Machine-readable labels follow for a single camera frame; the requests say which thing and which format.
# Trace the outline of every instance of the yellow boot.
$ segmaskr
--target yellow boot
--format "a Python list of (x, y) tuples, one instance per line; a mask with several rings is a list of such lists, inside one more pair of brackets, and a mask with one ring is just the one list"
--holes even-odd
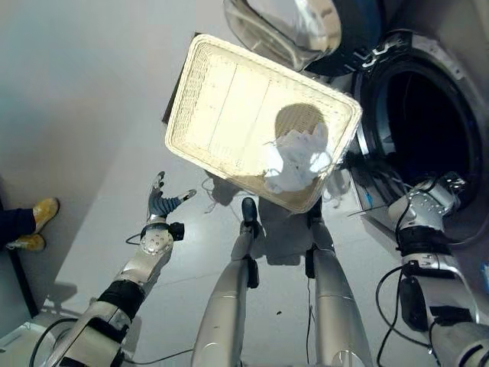
[(42, 235), (22, 235), (17, 240), (6, 245), (7, 248), (19, 248), (27, 251), (42, 251), (46, 247), (46, 242)]
[(34, 233), (39, 233), (44, 225), (49, 222), (60, 209), (60, 202), (58, 199), (51, 197), (49, 199), (44, 199), (43, 201), (36, 204), (32, 208), (34, 214), (34, 219), (36, 221), (36, 230)]

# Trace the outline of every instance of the washing machine door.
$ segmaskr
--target washing machine door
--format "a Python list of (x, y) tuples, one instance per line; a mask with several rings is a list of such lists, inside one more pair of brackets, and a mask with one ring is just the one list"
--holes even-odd
[(295, 71), (361, 70), (384, 27), (377, 0), (225, 0), (228, 25), (249, 50)]

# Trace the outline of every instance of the white cloth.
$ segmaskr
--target white cloth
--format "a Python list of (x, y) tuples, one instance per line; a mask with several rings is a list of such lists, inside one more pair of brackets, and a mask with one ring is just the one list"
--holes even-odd
[(291, 130), (270, 143), (264, 176), (267, 190), (281, 193), (308, 187), (331, 164), (326, 143), (324, 124), (318, 124), (312, 134)]

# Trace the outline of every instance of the black cable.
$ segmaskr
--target black cable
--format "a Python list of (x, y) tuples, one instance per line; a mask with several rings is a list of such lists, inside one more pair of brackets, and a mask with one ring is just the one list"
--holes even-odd
[(382, 320), (384, 320), (384, 322), (389, 326), (389, 328), (392, 329), (392, 331), (394, 331), (398, 336), (400, 336), (401, 338), (405, 339), (405, 340), (408, 340), (418, 346), (424, 346), (425, 348), (429, 348), (429, 345), (426, 344), (426, 343), (423, 343), (423, 342), (420, 342), (416, 339), (413, 339), (413, 338), (410, 338), (408, 335), (404, 334), (404, 333), (401, 333), (398, 329), (396, 329), (395, 327), (393, 327), (392, 323), (390, 323), (384, 312), (382, 311), (381, 309), (381, 304), (380, 304), (380, 301), (379, 301), (379, 295), (380, 295), (380, 292), (381, 292), (381, 288), (382, 288), (382, 285), (384, 284), (384, 282), (394, 273), (396, 273), (397, 271), (401, 270), (402, 269), (402, 266), (398, 266), (397, 268), (394, 268), (392, 269), (391, 271), (387, 272), (378, 282), (377, 284), (377, 290), (375, 291), (375, 304), (377, 305), (377, 309), (379, 311), (379, 314), (381, 315), (382, 317)]
[(132, 235), (131, 237), (128, 237), (125, 239), (125, 243), (128, 245), (139, 245), (139, 242), (133, 242), (132, 239), (135, 239), (136, 237), (141, 236), (140, 233), (136, 233), (135, 235)]
[(309, 287), (310, 279), (307, 278), (307, 291), (309, 292), (307, 307), (307, 334), (306, 334), (306, 358), (309, 364), (309, 334), (311, 332), (311, 317), (313, 316), (313, 306), (311, 304), (311, 288)]
[(387, 204), (384, 204), (384, 205), (374, 206), (373, 208), (370, 208), (370, 209), (359, 210), (359, 211), (354, 212), (352, 214), (348, 214), (346, 217), (347, 218), (350, 218), (351, 216), (356, 216), (357, 214), (362, 214), (362, 213), (370, 212), (371, 210), (376, 210), (376, 209), (379, 209), (379, 208), (385, 208), (386, 206), (387, 206)]
[(432, 324), (429, 326), (428, 330), (428, 340), (429, 344), (431, 346), (431, 352), (433, 353), (433, 357), (435, 357), (436, 364), (441, 365), (440, 361), (438, 360), (438, 356), (436, 355), (435, 348), (433, 347), (433, 341), (432, 341), (432, 334), (433, 334), (433, 327), (436, 325), (437, 321), (433, 321)]
[(78, 319), (75, 319), (73, 317), (67, 317), (66, 319), (59, 319), (57, 321), (54, 321), (51, 325), (49, 325), (45, 331), (40, 335), (40, 338), (37, 340), (36, 344), (34, 345), (34, 349), (32, 350), (31, 358), (29, 359), (29, 367), (34, 367), (34, 361), (36, 359), (36, 354), (37, 351), (39, 350), (40, 344), (43, 342), (44, 338), (46, 335), (56, 326), (59, 325), (60, 323), (75, 323)]
[(410, 198), (409, 198), (409, 196), (407, 194), (406, 194), (406, 200), (407, 200), (406, 209), (400, 215), (399, 219), (397, 220), (397, 224), (396, 224), (396, 232), (395, 232), (395, 235), (396, 235), (396, 243), (397, 243), (397, 246), (399, 246), (399, 248), (401, 248), (401, 244), (400, 244), (400, 240), (399, 240), (400, 223), (403, 221), (404, 216), (406, 216), (406, 214), (409, 211), (410, 206), (411, 206), (411, 200), (410, 200)]
[(402, 267), (400, 267), (401, 272), (399, 273), (399, 279), (397, 281), (397, 291), (396, 291), (396, 310), (394, 311), (394, 319), (392, 320), (392, 324), (389, 327), (389, 330), (385, 333), (384, 339), (382, 340), (381, 347), (379, 348), (379, 352), (377, 354), (377, 365), (379, 367), (383, 367), (381, 364), (381, 357), (382, 357), (382, 352), (384, 351), (384, 347), (386, 345), (387, 339), (389, 339), (390, 333), (392, 333), (392, 330), (394, 326), (396, 325), (397, 322), (397, 317), (399, 316), (399, 295), (400, 295), (400, 281), (403, 278), (403, 272), (402, 272)]
[(170, 359), (170, 358), (173, 358), (176, 356), (180, 356), (182, 354), (192, 352), (192, 351), (193, 351), (193, 349), (186, 349), (186, 350), (183, 350), (182, 352), (172, 354), (171, 356), (162, 357), (162, 358), (155, 359), (154, 361), (149, 361), (149, 362), (135, 362), (135, 361), (131, 361), (130, 359), (126, 359), (126, 358), (124, 358), (124, 362), (132, 364), (132, 365), (152, 365), (153, 363), (166, 361), (167, 359)]

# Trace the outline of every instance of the white floor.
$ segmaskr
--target white floor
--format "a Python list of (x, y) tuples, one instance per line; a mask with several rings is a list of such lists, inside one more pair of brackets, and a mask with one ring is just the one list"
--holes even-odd
[[(176, 244), (134, 323), (126, 347), (136, 361), (192, 347), (238, 233), (243, 196), (208, 213), (212, 201), (202, 183), (212, 189), (212, 180), (163, 143), (160, 117), (194, 31), (236, 42), (220, 0), (0, 2), (2, 199), (6, 207), (29, 206), (46, 196), (62, 204), (44, 231), (47, 250), (22, 255), (39, 306), (81, 313), (109, 285), (134, 251), (124, 240), (141, 229), (158, 171), (167, 172), (168, 195), (198, 190), (170, 217), (185, 222), (186, 238)], [(305, 363), (304, 260), (285, 256), (309, 244), (304, 218), (283, 221), (264, 204), (262, 219), (271, 221), (269, 256), (258, 260), (260, 287), (248, 292), (243, 359)], [(326, 204), (324, 216), (375, 356), (386, 331), (374, 306), (375, 287), (398, 259), (365, 232), (360, 216), (346, 217), (355, 210), (350, 190), (339, 208)], [(393, 308), (394, 294), (390, 282), (385, 307)], [(186, 366), (189, 358), (160, 365)], [(392, 336), (384, 364), (413, 360), (434, 365), (426, 350)]]

